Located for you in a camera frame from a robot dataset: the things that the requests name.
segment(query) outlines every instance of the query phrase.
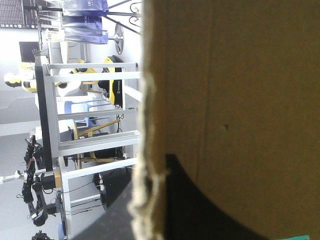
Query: yellow machine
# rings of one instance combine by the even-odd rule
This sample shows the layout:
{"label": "yellow machine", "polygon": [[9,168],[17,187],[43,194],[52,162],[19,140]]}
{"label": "yellow machine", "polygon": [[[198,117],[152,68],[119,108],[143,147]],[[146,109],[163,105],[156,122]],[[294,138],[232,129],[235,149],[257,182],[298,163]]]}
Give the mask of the yellow machine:
{"label": "yellow machine", "polygon": [[[81,64],[85,61],[82,59],[78,59],[77,63]],[[104,61],[104,63],[120,63],[122,62],[118,57],[115,55],[113,56],[107,56]],[[4,76],[4,82],[6,85],[16,88],[16,87],[22,87],[25,91],[30,93],[36,93],[37,92],[37,82],[35,79],[35,68],[34,65],[26,65],[26,63],[21,64],[21,73],[14,74],[14,73],[7,73]],[[103,68],[103,73],[115,73],[115,72],[121,72],[121,67],[109,67],[109,68]],[[96,73],[97,71],[91,67],[89,68],[74,68],[70,74],[90,74],[90,73]],[[115,80],[103,80],[103,81],[96,81],[96,82],[83,82],[84,85],[87,84],[98,84],[98,86],[105,90],[106,92],[106,99],[108,102],[112,103],[113,105],[119,105],[122,107],[122,81],[115,79]],[[66,82],[56,82],[56,87],[59,88],[66,88],[68,86],[68,83]],[[97,91],[94,90],[87,90],[87,92],[94,92]]]}

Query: metal stand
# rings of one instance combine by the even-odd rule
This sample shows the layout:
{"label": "metal stand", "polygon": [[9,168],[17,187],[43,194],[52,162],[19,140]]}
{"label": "metal stand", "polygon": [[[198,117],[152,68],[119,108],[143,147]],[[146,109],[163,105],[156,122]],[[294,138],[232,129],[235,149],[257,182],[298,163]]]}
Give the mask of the metal stand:
{"label": "metal stand", "polygon": [[118,54],[122,54],[125,44],[124,29],[122,26],[116,24],[114,28],[114,36],[109,37],[109,39],[114,41],[116,52]]}
{"label": "metal stand", "polygon": [[[117,6],[120,6],[120,5],[123,5],[125,3],[128,3],[128,2],[131,2],[132,0],[124,0],[122,2],[119,2],[119,3],[116,3],[112,6],[109,6],[109,10],[112,9],[112,8],[115,8]],[[138,34],[138,35],[141,35],[141,32],[139,31],[136,31],[134,29],[132,29],[131,27],[119,22],[119,21],[116,21],[114,19],[112,19],[111,17],[109,16],[121,16],[121,17],[130,17],[129,18],[129,23],[136,26],[136,27],[139,27],[141,28],[138,24],[136,23],[133,23],[133,22],[137,22],[140,18],[142,18],[142,14],[140,14],[140,10],[135,6],[137,4],[141,4],[142,2],[139,1],[139,2],[134,2],[130,5],[130,11],[131,12],[117,12],[117,11],[108,11],[106,13],[106,16],[105,18],[108,19],[109,21],[115,23],[115,24],[118,24],[120,25],[121,27],[125,28],[125,29],[128,29],[129,31],[135,33],[135,34]],[[24,10],[34,10],[34,11],[37,11],[37,12],[47,12],[47,11],[52,11],[52,12],[62,12],[63,9],[62,8],[59,8],[59,7],[44,7],[44,6],[23,6]]]}
{"label": "metal stand", "polygon": [[[126,85],[126,81],[130,79],[139,79],[141,73],[139,71],[135,71],[137,66],[135,62],[48,64],[48,61],[44,56],[36,56],[35,59],[35,77],[37,82],[42,140],[45,153],[42,156],[42,159],[45,161],[47,172],[52,171],[53,167],[56,167],[56,171],[60,171],[64,212],[69,213],[72,211],[72,206],[80,203],[90,202],[91,200],[98,199],[100,197],[99,195],[93,195],[86,196],[81,199],[71,200],[69,187],[70,179],[131,166],[137,162],[137,158],[129,158],[78,170],[67,171],[63,156],[138,144],[140,142],[141,136],[139,131],[133,130],[61,142],[59,121],[67,119],[80,120],[84,119],[85,117],[122,115],[135,112],[136,109],[134,108],[126,108],[125,96],[126,94],[128,94],[136,100],[141,101],[142,94],[139,91]],[[52,74],[52,70],[54,69],[73,68],[132,68],[134,70],[68,75]],[[122,80],[122,109],[58,114],[55,89],[56,82],[92,82],[114,79]],[[67,238],[72,239],[73,232],[71,214],[66,214],[66,230]]]}

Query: wooden chair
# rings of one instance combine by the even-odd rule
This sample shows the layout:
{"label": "wooden chair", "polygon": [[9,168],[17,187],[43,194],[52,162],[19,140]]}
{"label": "wooden chair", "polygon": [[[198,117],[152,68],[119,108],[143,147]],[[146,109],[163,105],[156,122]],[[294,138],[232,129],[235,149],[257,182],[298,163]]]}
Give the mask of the wooden chair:
{"label": "wooden chair", "polygon": [[[80,139],[81,136],[85,136],[85,135],[87,135],[88,138],[93,137],[95,131],[98,131],[100,129],[103,129],[103,128],[107,127],[107,126],[110,126],[110,125],[118,123],[118,122],[120,122],[120,119],[116,119],[114,121],[110,121],[110,122],[101,124],[99,126],[91,127],[91,128],[89,128],[87,130],[79,131],[78,127],[77,127],[77,123],[73,120],[73,136],[74,136],[74,140],[78,140],[78,139]],[[89,153],[89,155],[90,155],[90,157],[82,157],[81,153],[77,154],[77,168],[78,169],[82,168],[82,162],[110,163],[110,162],[113,161],[112,158],[97,158],[94,151],[91,151]]]}

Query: white wall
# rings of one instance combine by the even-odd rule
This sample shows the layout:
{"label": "white wall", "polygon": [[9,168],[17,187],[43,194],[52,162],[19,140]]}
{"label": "white wall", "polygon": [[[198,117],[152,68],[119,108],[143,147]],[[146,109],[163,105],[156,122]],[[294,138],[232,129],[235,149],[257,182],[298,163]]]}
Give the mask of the white wall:
{"label": "white wall", "polygon": [[36,121],[39,112],[34,93],[4,83],[6,73],[18,73],[19,42],[37,42],[38,32],[29,29],[0,29],[0,124]]}

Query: floor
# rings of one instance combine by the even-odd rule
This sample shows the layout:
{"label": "floor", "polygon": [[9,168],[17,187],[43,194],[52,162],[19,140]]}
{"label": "floor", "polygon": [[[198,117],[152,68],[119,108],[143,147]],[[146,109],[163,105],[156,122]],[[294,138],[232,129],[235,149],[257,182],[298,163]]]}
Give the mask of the floor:
{"label": "floor", "polygon": [[[111,0],[109,5],[115,4],[119,1]],[[129,11],[129,4],[115,7],[115,12]],[[114,17],[117,20],[123,19],[123,23],[127,23],[127,17]],[[113,32],[115,24],[104,21],[104,26]],[[89,45],[88,56],[92,63],[102,62],[106,56],[116,55],[124,62],[141,63],[141,37],[128,30],[124,30],[124,50],[121,55],[116,54],[113,42],[107,45]],[[133,88],[139,89],[138,81],[131,80],[129,85]],[[137,107],[137,101],[127,96],[127,107]],[[121,121],[121,128],[124,131],[137,129],[136,114],[128,114],[124,116]],[[16,134],[10,136],[0,137],[0,176],[12,175],[16,170],[23,170],[20,165],[25,154],[26,143],[25,138],[28,134]],[[139,147],[127,147],[126,152],[129,152],[129,157],[137,154]],[[84,167],[90,166],[90,163],[85,163]],[[74,165],[69,164],[68,168],[74,169]],[[70,188],[75,189],[92,181],[92,176],[80,177],[73,179],[70,182]],[[30,219],[27,219],[29,214],[27,205],[21,198],[16,198],[16,195],[21,193],[22,182],[20,180],[12,180],[8,183],[0,185],[0,239],[31,239],[31,237],[42,230],[47,233],[51,239],[58,240],[57,224],[61,223],[60,215],[56,217],[49,216],[45,225],[36,227]],[[131,217],[127,210],[127,203],[131,198],[131,185],[112,205],[108,212],[103,208],[95,207],[91,211],[72,216],[72,231],[78,235],[74,239],[112,239],[112,240],[130,240],[133,239],[130,228]],[[98,191],[93,184],[82,187],[79,190],[70,193],[71,199],[83,198],[98,194]],[[47,203],[55,198],[54,193],[45,196]],[[96,202],[86,204],[86,207],[97,205]]]}

